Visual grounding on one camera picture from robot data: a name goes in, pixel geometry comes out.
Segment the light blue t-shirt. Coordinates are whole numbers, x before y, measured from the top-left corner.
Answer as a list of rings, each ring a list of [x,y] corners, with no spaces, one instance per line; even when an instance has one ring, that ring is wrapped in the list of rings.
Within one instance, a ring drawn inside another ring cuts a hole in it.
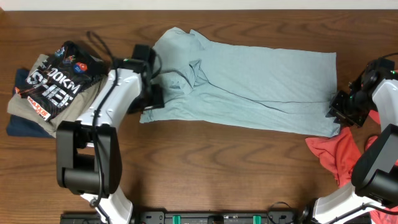
[[[154,50],[165,105],[145,111],[142,123],[207,121],[328,138],[340,131],[327,116],[337,88],[334,53],[222,44],[178,27]]]

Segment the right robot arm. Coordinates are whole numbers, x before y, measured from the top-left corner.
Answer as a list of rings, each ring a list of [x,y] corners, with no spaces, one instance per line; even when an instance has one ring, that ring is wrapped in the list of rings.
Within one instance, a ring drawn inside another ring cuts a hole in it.
[[[371,70],[331,113],[352,120],[371,109],[379,113],[380,136],[355,163],[350,183],[316,199],[302,223],[346,223],[373,210],[397,215],[397,71]]]

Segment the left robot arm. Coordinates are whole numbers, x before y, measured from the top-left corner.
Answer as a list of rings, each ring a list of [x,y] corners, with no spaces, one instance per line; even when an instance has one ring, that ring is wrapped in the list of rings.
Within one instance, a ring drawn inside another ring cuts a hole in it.
[[[75,121],[57,129],[57,182],[95,208],[65,213],[61,223],[132,223],[133,204],[120,187],[123,171],[118,129],[128,113],[164,106],[151,83],[153,60],[117,59],[104,88]]]

